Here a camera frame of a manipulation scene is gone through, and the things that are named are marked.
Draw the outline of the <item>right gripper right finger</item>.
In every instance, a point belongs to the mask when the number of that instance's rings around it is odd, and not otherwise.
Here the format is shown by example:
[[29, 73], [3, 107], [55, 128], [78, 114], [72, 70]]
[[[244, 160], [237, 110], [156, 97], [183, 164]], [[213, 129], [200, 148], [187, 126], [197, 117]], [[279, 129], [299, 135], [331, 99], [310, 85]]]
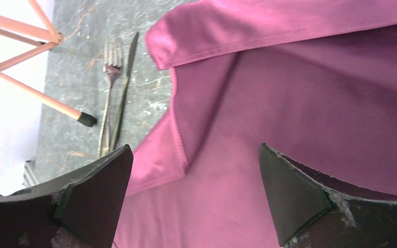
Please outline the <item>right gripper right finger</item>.
[[280, 247], [397, 247], [397, 195], [341, 181], [267, 144], [259, 166]]

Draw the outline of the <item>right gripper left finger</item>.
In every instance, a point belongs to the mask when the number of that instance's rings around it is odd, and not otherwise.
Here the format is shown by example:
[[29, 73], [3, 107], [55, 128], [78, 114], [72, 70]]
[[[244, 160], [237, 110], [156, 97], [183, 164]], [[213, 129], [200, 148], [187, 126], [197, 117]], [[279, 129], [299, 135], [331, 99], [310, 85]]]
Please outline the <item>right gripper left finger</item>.
[[111, 247], [132, 163], [124, 145], [67, 174], [0, 195], [0, 247]]

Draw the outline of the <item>purple cloth napkin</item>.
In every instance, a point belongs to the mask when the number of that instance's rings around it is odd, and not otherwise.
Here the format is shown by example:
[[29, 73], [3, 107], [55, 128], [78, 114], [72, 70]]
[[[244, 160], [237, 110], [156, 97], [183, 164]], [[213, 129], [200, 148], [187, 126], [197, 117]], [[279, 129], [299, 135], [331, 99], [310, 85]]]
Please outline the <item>purple cloth napkin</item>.
[[173, 93], [114, 247], [278, 247], [262, 143], [397, 195], [397, 1], [197, 1], [145, 41]]

